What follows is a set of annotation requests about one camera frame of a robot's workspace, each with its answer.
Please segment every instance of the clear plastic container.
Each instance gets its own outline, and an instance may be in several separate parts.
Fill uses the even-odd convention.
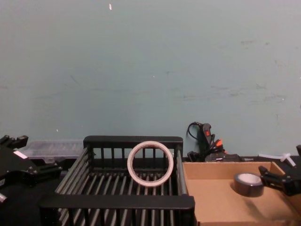
[[[20,152],[31,159],[53,163],[61,158],[77,158],[83,151],[82,140],[41,140],[30,142]]]

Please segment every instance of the masking tape roll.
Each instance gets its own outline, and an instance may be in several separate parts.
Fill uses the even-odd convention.
[[[161,149],[167,156],[167,160],[168,160],[168,168],[167,168],[167,172],[166,174],[161,177],[158,180],[154,180],[154,181],[146,181],[146,180],[142,180],[141,178],[139,178],[136,173],[134,172],[133,169],[133,160],[134,160],[134,156],[137,154],[137,152],[143,148],[158,148]],[[127,159],[127,170],[129,172],[129,174],[131,175],[131,177],[133,178],[134,181],[136,181],[138,184],[145,186],[145,187],[157,187],[160,186],[161,184],[163,184],[164,182],[166,182],[168,180],[168,178],[170,177],[172,171],[174,168],[174,159],[173,156],[171,155],[169,149],[156,141],[145,141],[142,142],[138,145],[136,145],[132,151],[130,152],[130,154],[128,155],[128,159]]]
[[[263,194],[263,184],[258,175],[253,173],[238,173],[234,176],[234,189],[243,196],[258,197]]]

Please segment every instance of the painted wall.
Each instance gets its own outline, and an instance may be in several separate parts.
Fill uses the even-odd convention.
[[[296,154],[300,86],[299,0],[0,0],[0,135]]]

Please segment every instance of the black tape roll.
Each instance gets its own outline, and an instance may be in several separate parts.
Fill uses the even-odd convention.
[[[263,184],[258,175],[238,173],[234,176],[234,189],[243,196],[258,197],[263,194]]]

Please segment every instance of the open cardboard box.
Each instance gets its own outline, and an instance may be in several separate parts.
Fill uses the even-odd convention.
[[[233,190],[237,173],[259,174],[258,167],[284,174],[274,162],[185,162],[185,181],[194,196],[198,226],[301,226],[301,196],[285,196],[265,187],[249,198]]]

